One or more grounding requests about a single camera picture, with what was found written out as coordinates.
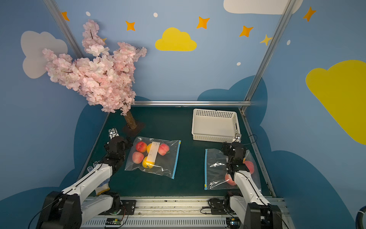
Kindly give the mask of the pink peach large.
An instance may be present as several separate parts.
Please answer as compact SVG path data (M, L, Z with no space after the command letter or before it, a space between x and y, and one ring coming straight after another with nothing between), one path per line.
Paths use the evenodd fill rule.
M246 160L244 161L244 164L246 165L246 167L249 169L249 173L253 174L255 172L255 168L254 168L254 164L253 162Z

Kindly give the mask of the pink peach with leaf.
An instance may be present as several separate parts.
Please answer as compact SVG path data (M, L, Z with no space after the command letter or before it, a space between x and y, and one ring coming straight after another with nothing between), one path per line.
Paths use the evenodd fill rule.
M236 186L236 183L234 182L234 180L232 179L231 175L226 173L225 175L225 181L228 185L230 186Z

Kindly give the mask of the yellow peach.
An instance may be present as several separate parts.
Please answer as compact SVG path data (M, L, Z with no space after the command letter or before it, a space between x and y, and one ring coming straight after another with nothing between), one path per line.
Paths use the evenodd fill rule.
M151 144L151 143L147 145L147 147L146 147L146 151L147 151L147 153L149 153L149 152L150 152L151 146L152 146L152 144Z
M145 169L152 169L154 167L154 162L150 162L147 160L147 157L145 157L142 161L142 165Z

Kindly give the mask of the clear zip-top bag blue zipper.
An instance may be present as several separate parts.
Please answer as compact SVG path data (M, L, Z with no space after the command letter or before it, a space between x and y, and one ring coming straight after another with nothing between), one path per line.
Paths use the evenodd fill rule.
M245 157L245 161L253 162L255 172L251 174L251 177L257 187L261 189L260 175L250 150L246 150ZM225 181L227 161L228 157L222 151L214 148L205 150L205 190L238 189L237 185L230 186Z

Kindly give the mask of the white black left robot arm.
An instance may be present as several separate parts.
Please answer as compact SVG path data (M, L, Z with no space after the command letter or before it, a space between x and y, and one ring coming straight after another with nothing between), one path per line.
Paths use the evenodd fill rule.
M130 137L113 137L106 145L107 154L92 171L64 190L48 194L39 216L37 229L78 229L105 211L120 212L120 195L107 192L92 201L86 198L123 165L125 152L132 147Z

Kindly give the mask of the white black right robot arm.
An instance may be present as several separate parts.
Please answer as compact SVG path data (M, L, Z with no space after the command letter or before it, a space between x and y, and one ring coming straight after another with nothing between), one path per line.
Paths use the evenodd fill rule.
M239 195L229 197L229 208L240 219L244 229L282 229L287 226L282 212L272 205L255 184L247 162L247 149L240 142L224 142L222 152L228 157L228 175L240 190Z

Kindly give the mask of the white perforated plastic basket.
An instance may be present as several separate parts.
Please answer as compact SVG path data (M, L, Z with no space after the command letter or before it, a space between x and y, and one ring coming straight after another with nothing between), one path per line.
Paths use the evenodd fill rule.
M241 135L241 131L236 112L197 108L193 110L193 140L231 143L237 135Z

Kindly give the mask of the white blue dotted work glove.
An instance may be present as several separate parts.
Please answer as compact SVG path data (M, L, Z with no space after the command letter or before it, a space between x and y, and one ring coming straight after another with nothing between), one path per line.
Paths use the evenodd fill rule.
M99 164L94 163L93 166L88 166L87 167L87 171L91 172L94 168L98 167ZM95 189L95 194L96 196L99 196L107 191L110 190L109 187L109 182L110 182L110 178L106 179L105 181L103 181L96 189Z

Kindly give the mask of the pink blossom artificial tree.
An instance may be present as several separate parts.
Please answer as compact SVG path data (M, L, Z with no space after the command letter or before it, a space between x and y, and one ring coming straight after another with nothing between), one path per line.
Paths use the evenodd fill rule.
M78 92L91 106L101 105L103 112L115 113L120 110L128 127L136 130L138 124L130 112L136 97L132 89L135 82L134 64L146 56L147 49L122 42L118 44L117 50L110 53L98 35L99 25L95 21L88 20L83 28L82 45L85 52L94 58L74 60L68 54L57 55L45 48L45 69L50 80Z

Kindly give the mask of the left green circuit board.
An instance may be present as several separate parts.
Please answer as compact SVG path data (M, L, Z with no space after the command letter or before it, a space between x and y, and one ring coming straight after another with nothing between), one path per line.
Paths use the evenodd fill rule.
M122 224L122 218L107 218L105 222L105 227L120 227Z

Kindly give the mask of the aluminium frame rail back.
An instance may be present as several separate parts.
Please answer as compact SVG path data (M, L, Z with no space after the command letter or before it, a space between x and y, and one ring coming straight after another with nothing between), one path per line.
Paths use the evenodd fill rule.
M250 101L135 101L138 107L248 107Z

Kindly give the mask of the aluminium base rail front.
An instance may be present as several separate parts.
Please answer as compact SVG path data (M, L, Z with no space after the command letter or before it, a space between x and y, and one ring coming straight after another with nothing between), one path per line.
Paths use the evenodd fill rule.
M229 193L225 196L224 205L228 215L238 217L234 211L229 208L229 197L234 195ZM203 209L210 209L207 198L140 198L136 201L135 211L141 211L143 215L173 215L178 217L187 217L193 214L204 215Z

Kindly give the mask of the aluminium frame post left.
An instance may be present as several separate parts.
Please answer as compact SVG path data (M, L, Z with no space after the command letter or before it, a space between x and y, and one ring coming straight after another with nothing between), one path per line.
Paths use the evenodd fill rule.
M74 54L77 58L83 58L84 54L78 45L77 40L75 39L74 35L72 34L67 21L64 19L62 12L60 11L56 1L54 0L43 0L44 4L48 8L49 12L53 16L54 20L56 21L58 27L60 28L61 32L63 33L64 37L66 38L68 44L70 45L71 49L73 50Z

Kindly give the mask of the aluminium frame post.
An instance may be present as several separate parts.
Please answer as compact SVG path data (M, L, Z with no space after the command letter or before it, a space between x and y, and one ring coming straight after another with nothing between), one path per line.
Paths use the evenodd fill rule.
M70 45L71 49L73 50L74 54L77 58L83 58L84 54L78 45L77 40L75 39L74 35L72 34L67 21L64 19L62 12L60 11L56 1L54 0L43 0L44 4L48 8L49 12L53 16L54 20L56 21L58 27L60 28L61 32L63 33L64 37L66 38L68 44Z
M288 25L288 22L290 21L290 18L293 14L293 9L295 8L295 5L297 4L296 0L290 0L287 2L287 5L285 6L284 12L281 15L281 18L277 24L277 27L274 31L272 40L270 41L270 44L265 52L265 55L262 59L262 62L258 68L258 71L256 73L256 75L254 76L254 79L252 80L249 90L245 96L245 102L248 102L249 105L245 105L245 106L241 106L240 107L240 113L242 115L245 114L246 108L249 107L251 105L251 100L252 97L266 71L266 68L268 66L268 64L270 63L270 60L275 52L275 49Z

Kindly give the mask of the aluminium frame post right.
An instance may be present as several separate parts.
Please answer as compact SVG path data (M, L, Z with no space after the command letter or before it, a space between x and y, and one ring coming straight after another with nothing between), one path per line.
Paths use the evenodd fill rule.
M246 108L249 107L251 105L251 100L252 97L266 71L266 68L268 66L268 64L270 63L270 60L275 52L275 49L288 25L288 22L290 21L290 18L293 14L293 9L295 8L295 5L297 4L296 0L290 0L287 2L287 5L285 6L284 12L281 15L281 18L277 24L277 27L274 31L272 40L270 41L270 44L265 52L265 55L262 59L262 62L258 68L258 71L256 73L256 75L254 76L254 79L252 80L249 90L245 96L245 102L248 102L249 105L245 105L245 106L241 106L240 107L240 113L242 115L245 114Z

